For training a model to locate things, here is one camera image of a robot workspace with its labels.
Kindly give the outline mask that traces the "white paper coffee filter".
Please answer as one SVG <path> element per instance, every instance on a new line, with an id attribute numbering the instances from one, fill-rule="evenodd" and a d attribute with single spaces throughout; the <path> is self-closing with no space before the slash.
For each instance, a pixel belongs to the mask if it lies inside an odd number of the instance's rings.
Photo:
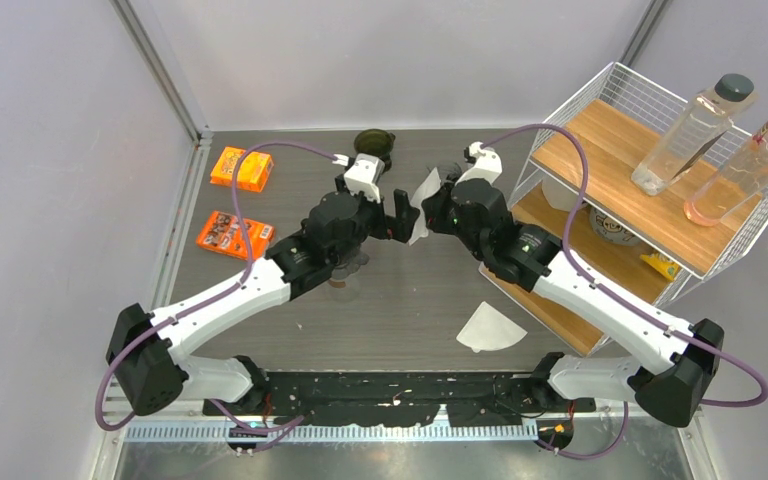
<path id="1" fill-rule="evenodd" d="M 415 244 L 418 240 L 426 238 L 429 235 L 427 227 L 428 215 L 423 209 L 423 202 L 438 193 L 442 186 L 439 170 L 433 168 L 425 180 L 419 185 L 410 199 L 410 204 L 419 210 L 419 216 L 414 224 L 412 235 L 408 240 L 409 245 Z"/>

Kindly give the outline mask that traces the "glass carafe with leather collar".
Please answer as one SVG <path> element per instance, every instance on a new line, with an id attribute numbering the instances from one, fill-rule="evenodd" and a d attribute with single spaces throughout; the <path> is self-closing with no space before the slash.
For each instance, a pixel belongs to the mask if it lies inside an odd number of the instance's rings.
<path id="1" fill-rule="evenodd" d="M 361 294 L 361 284 L 355 274 L 344 278 L 329 278 L 325 283 L 325 291 L 328 297 L 335 302 L 351 302 Z"/>

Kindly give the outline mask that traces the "grey glass dripper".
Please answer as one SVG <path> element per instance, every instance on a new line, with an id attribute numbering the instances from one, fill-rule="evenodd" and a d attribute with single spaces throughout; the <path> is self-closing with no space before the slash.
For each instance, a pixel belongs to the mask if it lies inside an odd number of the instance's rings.
<path id="1" fill-rule="evenodd" d="M 355 274 L 361 267 L 367 265 L 369 260 L 370 257 L 360 247 L 357 247 L 347 252 L 341 258 L 340 262 L 332 270 L 331 276 L 342 281 Z"/>

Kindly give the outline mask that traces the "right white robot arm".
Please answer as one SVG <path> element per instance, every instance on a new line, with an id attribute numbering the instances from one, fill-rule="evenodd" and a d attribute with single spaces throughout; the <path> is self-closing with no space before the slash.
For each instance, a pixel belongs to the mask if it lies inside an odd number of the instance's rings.
<path id="1" fill-rule="evenodd" d="M 708 352 L 724 330 L 670 315 L 603 276 L 543 227 L 514 219 L 500 190 L 484 179 L 434 181 L 411 200 L 417 226 L 457 237 L 498 279 L 558 304 L 626 351 L 623 358 L 549 354 L 531 387 L 534 403 L 556 410 L 568 399 L 604 398 L 637 404 L 672 427 L 689 425 L 719 367 Z"/>

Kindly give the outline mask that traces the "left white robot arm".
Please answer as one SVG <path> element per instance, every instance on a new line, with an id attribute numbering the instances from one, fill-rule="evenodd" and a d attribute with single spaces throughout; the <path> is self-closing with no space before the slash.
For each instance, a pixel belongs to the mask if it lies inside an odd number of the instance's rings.
<path id="1" fill-rule="evenodd" d="M 267 389 L 248 358 L 195 356 L 208 340 L 266 309 L 317 288 L 348 264 L 368 238 L 407 242 L 420 216 L 403 190 L 396 212 L 361 194 L 331 192 L 300 229 L 270 247 L 249 271 L 176 304 L 147 312 L 139 304 L 118 315 L 106 360 L 136 416 L 155 414 L 184 399 L 231 403 L 258 412 Z"/>

